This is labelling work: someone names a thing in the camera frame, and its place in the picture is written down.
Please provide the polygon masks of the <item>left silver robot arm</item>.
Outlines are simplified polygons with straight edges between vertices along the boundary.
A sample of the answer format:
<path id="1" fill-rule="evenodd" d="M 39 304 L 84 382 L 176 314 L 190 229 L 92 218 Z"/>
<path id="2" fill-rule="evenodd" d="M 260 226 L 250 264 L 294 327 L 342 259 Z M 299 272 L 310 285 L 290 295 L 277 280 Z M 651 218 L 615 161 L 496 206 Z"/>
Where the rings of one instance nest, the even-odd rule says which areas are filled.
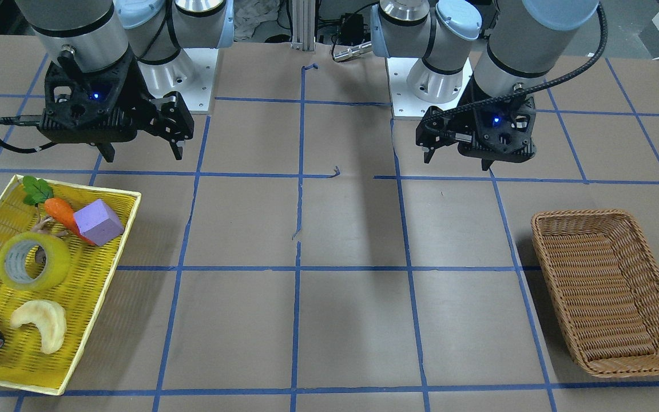
<path id="1" fill-rule="evenodd" d="M 460 101 L 442 109 L 463 78 L 483 18 L 466 1 L 380 1 L 371 9 L 373 52 L 384 58 L 414 58 L 407 80 L 413 94 L 429 102 L 415 130 L 424 162 L 446 146 L 481 160 L 523 163 L 538 149 L 533 141 L 534 94 L 581 75 L 599 60 L 608 39 L 599 1 L 497 1 L 498 18 Z M 547 79 L 578 29 L 597 17 L 600 40 L 581 67 Z"/>

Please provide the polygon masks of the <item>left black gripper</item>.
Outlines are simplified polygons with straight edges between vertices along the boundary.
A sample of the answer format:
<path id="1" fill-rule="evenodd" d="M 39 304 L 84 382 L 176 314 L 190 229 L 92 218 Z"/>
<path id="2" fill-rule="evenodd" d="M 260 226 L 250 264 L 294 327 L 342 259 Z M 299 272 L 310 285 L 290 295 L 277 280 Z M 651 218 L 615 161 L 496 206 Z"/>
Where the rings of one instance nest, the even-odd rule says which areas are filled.
<path id="1" fill-rule="evenodd" d="M 457 145 L 467 157 L 534 157 L 538 151 L 531 134 L 536 116 L 533 96 L 513 97 L 458 114 L 429 118 L 442 110 L 432 105 L 416 126 L 416 146 L 429 164 L 437 149 Z M 488 172 L 494 160 L 481 159 Z"/>

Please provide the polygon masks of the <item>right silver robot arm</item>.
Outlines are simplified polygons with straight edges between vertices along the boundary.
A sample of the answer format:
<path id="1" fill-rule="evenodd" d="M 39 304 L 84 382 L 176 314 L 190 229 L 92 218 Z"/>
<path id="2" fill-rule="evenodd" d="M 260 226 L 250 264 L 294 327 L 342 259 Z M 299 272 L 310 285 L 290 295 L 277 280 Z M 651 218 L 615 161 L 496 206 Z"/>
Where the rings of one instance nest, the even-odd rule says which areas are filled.
<path id="1" fill-rule="evenodd" d="M 175 159 L 194 136 L 184 93 L 204 80 L 188 50 L 230 47 L 231 1 L 18 1 L 50 57 L 39 115 L 0 118 L 0 147 L 32 154 L 89 144 L 112 162 L 113 144 L 139 131 Z"/>

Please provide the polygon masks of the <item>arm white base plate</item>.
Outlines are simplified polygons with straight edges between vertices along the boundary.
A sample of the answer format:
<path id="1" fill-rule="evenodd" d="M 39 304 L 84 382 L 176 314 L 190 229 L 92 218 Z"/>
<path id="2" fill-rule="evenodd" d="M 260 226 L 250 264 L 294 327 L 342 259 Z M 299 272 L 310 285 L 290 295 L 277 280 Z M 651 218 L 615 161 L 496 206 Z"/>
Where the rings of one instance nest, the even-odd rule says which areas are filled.
<path id="1" fill-rule="evenodd" d="M 432 105 L 453 109 L 473 75 L 469 59 L 452 75 L 432 72 L 419 58 L 387 58 L 386 63 L 396 120 L 420 120 Z"/>
<path id="2" fill-rule="evenodd" d="M 217 49 L 184 49 L 171 62 L 138 65 L 153 96 L 180 92 L 192 114 L 210 114 L 218 57 Z"/>

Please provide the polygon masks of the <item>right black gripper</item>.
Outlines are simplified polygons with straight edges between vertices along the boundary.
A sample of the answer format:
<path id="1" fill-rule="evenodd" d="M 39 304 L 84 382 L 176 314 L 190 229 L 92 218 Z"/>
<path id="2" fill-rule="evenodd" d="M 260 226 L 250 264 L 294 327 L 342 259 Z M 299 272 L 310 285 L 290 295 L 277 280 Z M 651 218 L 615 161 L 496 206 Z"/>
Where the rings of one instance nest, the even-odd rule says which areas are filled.
<path id="1" fill-rule="evenodd" d="M 139 130 L 165 139 L 181 161 L 194 120 L 180 92 L 153 96 L 130 49 L 112 65 L 86 72 L 73 47 L 63 47 L 45 73 L 40 131 L 58 144 L 97 144 L 107 163 L 112 143 L 128 142 Z"/>

